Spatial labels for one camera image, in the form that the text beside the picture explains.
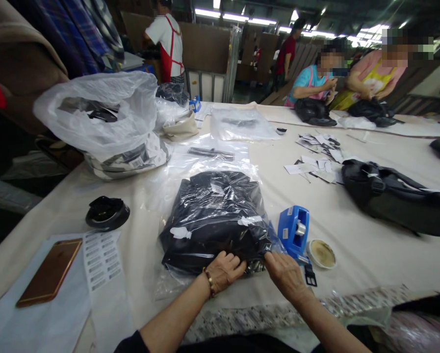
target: blue plaid fabric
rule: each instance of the blue plaid fabric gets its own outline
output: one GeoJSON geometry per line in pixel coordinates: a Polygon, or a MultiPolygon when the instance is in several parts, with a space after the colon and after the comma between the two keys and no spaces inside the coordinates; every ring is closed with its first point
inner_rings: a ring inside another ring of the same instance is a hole
{"type": "Polygon", "coordinates": [[[85,75],[104,69],[102,56],[110,49],[84,9],[81,0],[34,0],[53,22],[69,49],[81,59],[85,75]]]}

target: person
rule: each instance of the person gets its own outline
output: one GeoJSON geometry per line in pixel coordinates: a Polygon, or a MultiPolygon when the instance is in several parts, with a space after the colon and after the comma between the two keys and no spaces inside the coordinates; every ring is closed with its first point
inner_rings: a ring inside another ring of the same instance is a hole
{"type": "Polygon", "coordinates": [[[157,0],[159,16],[146,29],[145,42],[161,43],[162,81],[184,83],[182,63],[182,33],[171,15],[172,0],[157,0]]]}
{"type": "Polygon", "coordinates": [[[347,110],[358,100],[381,101],[388,96],[408,66],[408,51],[404,45],[384,46],[360,59],[351,69],[343,91],[336,95],[331,109],[347,110]]]}
{"type": "Polygon", "coordinates": [[[298,99],[313,98],[331,103],[334,98],[337,78],[332,69],[342,66],[343,45],[340,40],[333,40],[324,46],[314,65],[304,68],[296,78],[285,101],[285,106],[293,107],[298,99]]]}
{"type": "MultiPolygon", "coordinates": [[[[267,252],[264,264],[272,282],[295,307],[327,352],[370,352],[308,290],[303,282],[300,267],[293,258],[286,254],[267,252]]],[[[245,269],[246,262],[241,262],[237,256],[225,251],[219,253],[179,297],[132,337],[120,342],[115,352],[175,352],[205,302],[213,295],[226,290],[244,274],[245,269]]],[[[277,343],[286,348],[280,352],[295,352],[278,340],[277,343]]],[[[265,345],[254,346],[252,341],[244,336],[221,337],[214,342],[182,347],[182,351],[223,352],[222,349],[233,346],[241,347],[247,352],[270,352],[265,345]]]]}
{"type": "Polygon", "coordinates": [[[300,35],[305,24],[305,19],[297,19],[293,24],[290,35],[280,47],[279,56],[277,56],[275,63],[273,91],[278,91],[288,81],[288,69],[295,58],[295,44],[300,41],[300,35]]]}

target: hand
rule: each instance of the hand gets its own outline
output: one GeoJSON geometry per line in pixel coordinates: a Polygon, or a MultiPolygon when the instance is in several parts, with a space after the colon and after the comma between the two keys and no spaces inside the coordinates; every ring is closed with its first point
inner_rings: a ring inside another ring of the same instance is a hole
{"type": "Polygon", "coordinates": [[[207,267],[210,273],[215,294],[223,292],[234,281],[240,278],[246,270],[246,261],[241,262],[239,257],[222,251],[207,267]]]}
{"type": "Polygon", "coordinates": [[[361,92],[361,99],[366,100],[366,101],[371,101],[373,98],[373,94],[370,91],[369,88],[365,88],[362,92],[361,92]]]}
{"type": "Polygon", "coordinates": [[[336,87],[336,84],[337,84],[337,78],[333,77],[333,78],[328,79],[324,83],[324,85],[322,85],[323,91],[329,91],[333,87],[336,87]]]}
{"type": "Polygon", "coordinates": [[[303,282],[300,266],[289,255],[267,252],[264,259],[270,278],[289,302],[294,304],[311,293],[303,282]]]}

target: yellow apron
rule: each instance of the yellow apron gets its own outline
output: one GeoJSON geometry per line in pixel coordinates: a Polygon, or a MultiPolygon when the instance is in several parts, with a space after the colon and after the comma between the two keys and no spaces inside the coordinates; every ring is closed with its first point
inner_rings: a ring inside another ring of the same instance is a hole
{"type": "MultiPolygon", "coordinates": [[[[377,65],[374,66],[372,71],[363,79],[362,83],[370,87],[370,91],[373,95],[382,91],[388,84],[388,82],[393,77],[393,73],[396,68],[391,70],[388,75],[379,75],[377,73],[377,68],[381,65],[382,60],[380,59],[377,65]]],[[[360,94],[351,90],[343,90],[336,95],[333,102],[331,103],[331,109],[334,110],[347,110],[351,105],[356,103],[360,99],[360,94]]]]}

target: hair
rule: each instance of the hair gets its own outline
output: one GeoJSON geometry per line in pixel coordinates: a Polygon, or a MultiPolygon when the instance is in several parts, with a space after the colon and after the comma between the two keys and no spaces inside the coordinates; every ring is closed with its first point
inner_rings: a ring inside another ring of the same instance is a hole
{"type": "Polygon", "coordinates": [[[158,0],[158,1],[161,6],[167,7],[169,10],[171,10],[172,0],[158,0]]]}
{"type": "Polygon", "coordinates": [[[307,24],[307,20],[305,20],[304,18],[297,19],[295,21],[295,23],[293,24],[291,34],[294,34],[298,30],[302,30],[303,27],[305,27],[306,24],[307,24]]]}

